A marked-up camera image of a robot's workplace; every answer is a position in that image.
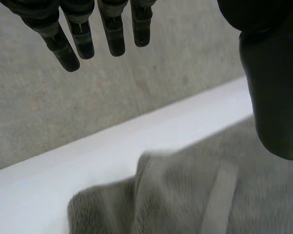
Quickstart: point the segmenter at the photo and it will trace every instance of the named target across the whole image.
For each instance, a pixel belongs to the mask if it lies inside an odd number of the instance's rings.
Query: fluffy towel
[[[68,205],[71,234],[293,234],[293,161],[253,119],[173,155],[146,153],[135,177]]]

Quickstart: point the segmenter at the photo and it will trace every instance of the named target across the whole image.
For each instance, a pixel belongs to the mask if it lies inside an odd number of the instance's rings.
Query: robot finger
[[[130,0],[133,35],[138,47],[147,46],[150,42],[151,6],[155,2],[156,0]]]
[[[80,58],[92,58],[94,46],[88,19],[94,9],[94,0],[61,0],[60,6]]]
[[[118,57],[125,53],[125,41],[122,12],[128,0],[98,0],[98,7],[112,56]]]

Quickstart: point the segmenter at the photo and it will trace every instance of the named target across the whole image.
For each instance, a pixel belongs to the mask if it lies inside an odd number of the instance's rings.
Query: black robotic finger
[[[61,0],[60,6],[79,56],[82,59],[92,58],[94,47],[88,19],[94,9],[94,0]]]
[[[150,42],[151,6],[155,2],[156,0],[130,0],[133,35],[138,47],[147,46]]]
[[[112,56],[118,57],[125,53],[122,12],[128,0],[98,0],[102,23]]]
[[[40,34],[49,50],[68,72],[79,69],[79,61],[58,21],[59,10],[44,20],[22,18],[27,26]]]
[[[78,70],[79,61],[58,21],[59,0],[0,0],[0,2],[20,16],[28,27],[40,34],[65,70],[69,72]]]

